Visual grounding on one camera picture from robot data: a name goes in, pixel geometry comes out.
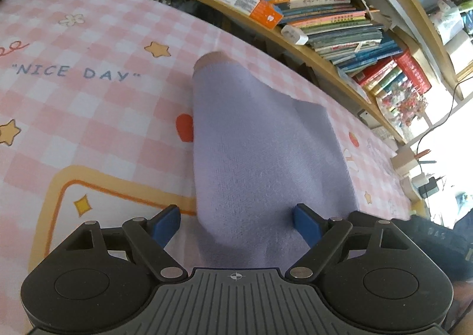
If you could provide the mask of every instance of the shelf board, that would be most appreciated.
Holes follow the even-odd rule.
[[[381,112],[378,109],[376,103],[368,103],[362,96],[360,96],[354,89],[352,89],[348,84],[346,84],[337,73],[337,69],[329,61],[323,59],[311,48],[303,45],[294,45],[289,43],[281,35],[280,29],[276,28],[274,30],[269,30],[263,25],[259,24],[255,20],[249,18],[247,15],[237,11],[233,7],[228,6],[227,4],[218,1],[218,0],[197,0],[203,4],[206,4],[224,15],[227,15],[231,18],[242,22],[244,25],[250,27],[259,34],[265,36],[271,41],[279,44],[281,47],[292,53],[294,56],[301,59],[305,64],[312,67],[318,75],[321,75],[324,79],[328,80],[330,83],[334,84],[341,91],[347,94],[351,99],[356,101],[360,107],[368,111],[372,116],[379,121],[379,123],[384,126],[389,133],[391,133],[396,140],[399,142],[405,142],[405,139],[394,129],[393,126],[384,118]]]
[[[465,67],[456,77],[457,82],[461,82],[463,79],[470,77],[473,74],[473,62]]]
[[[444,84],[453,92],[456,75],[450,56],[420,2],[418,0],[388,1],[405,21],[434,70],[441,73]],[[457,88],[456,95],[460,100],[463,99],[459,88]]]

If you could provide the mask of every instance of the crosshair marking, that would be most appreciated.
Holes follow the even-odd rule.
[[[239,274],[238,272],[235,272],[234,274],[229,275],[229,277],[232,278],[233,280],[241,279],[241,278],[243,278],[243,276],[244,275]]]

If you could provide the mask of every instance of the yellow star print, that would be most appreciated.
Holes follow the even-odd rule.
[[[21,132],[21,129],[15,124],[15,119],[11,119],[8,124],[0,126],[0,144],[5,143],[7,146],[13,144],[13,139]]]
[[[373,201],[371,200],[371,195],[368,194],[368,191],[365,191],[365,199],[368,204],[373,204]]]
[[[169,46],[151,42],[150,45],[145,47],[145,50],[152,53],[153,57],[159,58],[160,56],[171,56],[169,53]]]
[[[79,217],[81,217],[87,211],[90,211],[92,209],[92,207],[90,206],[88,202],[87,194],[81,197],[79,200],[76,200],[74,202],[74,205],[76,207],[77,213],[79,214]]]

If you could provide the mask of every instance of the ribbed grip surface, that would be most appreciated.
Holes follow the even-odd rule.
[[[46,335],[36,330],[32,335]],[[337,318],[308,285],[274,269],[197,269],[158,288],[128,323],[100,335],[368,335]],[[444,334],[438,327],[420,333]]]

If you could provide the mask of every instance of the red book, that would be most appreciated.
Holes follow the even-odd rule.
[[[370,67],[365,68],[362,72],[356,74],[353,78],[360,86],[366,86],[370,81],[374,80],[378,76],[381,76],[384,72],[391,71],[394,67],[396,67],[396,65],[397,63],[390,56],[381,59],[376,64],[373,64]]]
[[[417,63],[417,60],[412,57],[409,50],[405,50],[402,54],[395,56],[394,60],[420,95],[432,88],[429,79],[427,79],[424,71],[419,63]]]

